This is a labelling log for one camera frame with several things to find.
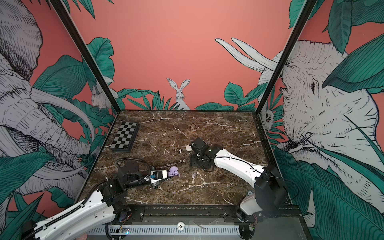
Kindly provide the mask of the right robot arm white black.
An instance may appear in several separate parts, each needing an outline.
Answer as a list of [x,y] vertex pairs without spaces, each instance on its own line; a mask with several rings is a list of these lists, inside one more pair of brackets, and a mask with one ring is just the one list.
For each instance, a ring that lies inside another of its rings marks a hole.
[[249,218],[256,220],[259,214],[274,216],[282,205],[291,201],[286,186],[288,180],[281,176],[274,165],[263,167],[250,163],[220,145],[208,145],[201,138],[196,138],[186,145],[186,150],[192,153],[192,167],[204,171],[224,169],[254,188],[254,192],[244,197],[236,206],[236,216],[242,222]]

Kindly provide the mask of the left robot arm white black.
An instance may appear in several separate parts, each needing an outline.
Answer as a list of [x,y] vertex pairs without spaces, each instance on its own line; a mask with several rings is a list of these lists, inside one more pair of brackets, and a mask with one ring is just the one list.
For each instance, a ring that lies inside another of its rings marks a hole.
[[124,199],[128,189],[150,184],[153,189],[178,175],[178,171],[157,170],[146,161],[120,158],[117,174],[95,185],[79,203],[44,221],[28,221],[22,227],[23,240],[74,240],[87,231],[118,218],[131,219],[133,213]]

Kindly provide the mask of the purple earbud charging case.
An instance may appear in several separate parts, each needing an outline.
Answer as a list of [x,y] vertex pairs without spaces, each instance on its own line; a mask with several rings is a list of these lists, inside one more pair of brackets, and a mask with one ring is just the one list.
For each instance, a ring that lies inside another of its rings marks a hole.
[[168,171],[168,176],[170,176],[170,177],[179,176],[180,177],[179,168],[176,166],[171,167]]

